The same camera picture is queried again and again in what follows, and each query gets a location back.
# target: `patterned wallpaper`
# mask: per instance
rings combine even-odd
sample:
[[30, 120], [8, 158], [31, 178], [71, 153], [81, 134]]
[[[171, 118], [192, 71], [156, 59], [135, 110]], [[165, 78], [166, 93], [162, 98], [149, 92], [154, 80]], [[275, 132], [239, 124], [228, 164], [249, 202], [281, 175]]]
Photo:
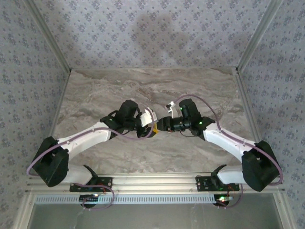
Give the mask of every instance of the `patterned wallpaper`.
[[66, 76], [23, 2], [1, 0], [0, 9], [0, 228], [8, 229]]
[[275, 150], [305, 229], [305, 3], [286, 0], [243, 72], [263, 137]]
[[269, 0], [35, 0], [71, 68], [236, 66]]

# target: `glass panel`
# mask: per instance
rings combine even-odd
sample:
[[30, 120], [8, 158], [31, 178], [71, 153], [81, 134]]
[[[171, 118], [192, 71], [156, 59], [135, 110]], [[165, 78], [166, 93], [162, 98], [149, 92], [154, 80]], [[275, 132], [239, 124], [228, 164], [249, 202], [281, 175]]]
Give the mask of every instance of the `glass panel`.
[[28, 229], [282, 229], [272, 194], [247, 194], [232, 209], [209, 204], [113, 205], [84, 211], [76, 204], [35, 205]]

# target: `enclosure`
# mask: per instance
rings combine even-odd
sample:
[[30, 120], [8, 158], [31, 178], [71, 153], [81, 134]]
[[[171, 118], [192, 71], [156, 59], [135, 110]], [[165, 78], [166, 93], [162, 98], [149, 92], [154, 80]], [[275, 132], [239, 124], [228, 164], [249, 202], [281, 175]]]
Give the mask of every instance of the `enclosure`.
[[[48, 188], [40, 179], [26, 177], [26, 168], [48, 136], [88, 128], [127, 99], [164, 117], [169, 115], [164, 106], [183, 94], [204, 98], [223, 128], [269, 142], [284, 183], [262, 193], [244, 187], [244, 202], [224, 213], [211, 205], [213, 193], [197, 193], [195, 177], [223, 164], [238, 165], [231, 154], [179, 132], [159, 132], [139, 142], [116, 137], [72, 162], [113, 177], [117, 198], [207, 199], [155, 205], [117, 200], [106, 210], [107, 218], [121, 212], [130, 228], [219, 228], [221, 221], [203, 220], [202, 215], [223, 217], [236, 228], [270, 223], [254, 222], [249, 217], [254, 214], [274, 219], [268, 228], [305, 228], [303, 2], [3, 0], [0, 5], [1, 228], [39, 228], [41, 216], [57, 217], [59, 209], [75, 214], [66, 224], [51, 220], [50, 228], [82, 228], [89, 222], [92, 227], [94, 222], [122, 227], [119, 220], [107, 224], [97, 220], [97, 212], [82, 212], [68, 185]], [[193, 100], [202, 115], [214, 118], [205, 104]], [[268, 203], [270, 215], [259, 211], [259, 203]], [[132, 212], [145, 211], [172, 213], [176, 220], [172, 216], [140, 225], [145, 214], [128, 220]], [[235, 225], [230, 214], [244, 221]]]

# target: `black mounting bracket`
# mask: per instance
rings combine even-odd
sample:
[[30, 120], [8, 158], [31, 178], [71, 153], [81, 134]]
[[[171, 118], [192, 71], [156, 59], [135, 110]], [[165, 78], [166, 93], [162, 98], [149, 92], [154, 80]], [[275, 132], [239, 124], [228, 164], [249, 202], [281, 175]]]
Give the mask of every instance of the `black mounting bracket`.
[[196, 176], [196, 185], [198, 192], [239, 191], [239, 185], [237, 184], [229, 184], [222, 185], [221, 187], [216, 187], [212, 183], [211, 177], [202, 177], [200, 175]]
[[95, 195], [80, 195], [80, 197], [79, 197], [79, 201], [80, 202], [83, 202], [84, 201], [84, 199], [86, 199], [85, 201], [86, 201], [86, 203], [87, 204], [83, 204], [86, 208], [92, 208], [92, 207], [94, 207], [96, 204], [90, 204], [90, 202], [97, 202], [98, 200], [99, 200], [99, 197], [96, 197]]
[[[97, 177], [96, 185], [104, 185], [112, 188], [112, 177]], [[110, 192], [110, 190], [102, 187], [80, 187], [76, 184], [70, 184], [70, 192]]]

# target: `robot base bracket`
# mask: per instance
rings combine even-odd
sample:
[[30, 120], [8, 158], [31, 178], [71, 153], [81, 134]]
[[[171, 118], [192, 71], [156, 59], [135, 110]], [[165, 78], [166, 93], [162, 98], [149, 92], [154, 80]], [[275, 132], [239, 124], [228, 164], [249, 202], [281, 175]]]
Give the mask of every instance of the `robot base bracket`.
[[239, 185], [229, 184], [216, 187], [212, 183], [211, 177], [196, 176], [196, 185], [198, 192], [214, 192], [214, 191], [239, 191]]
[[[104, 185], [112, 188], [112, 177], [97, 177], [96, 185]], [[80, 187], [76, 184], [70, 184], [70, 192], [110, 192], [110, 190], [101, 187]]]

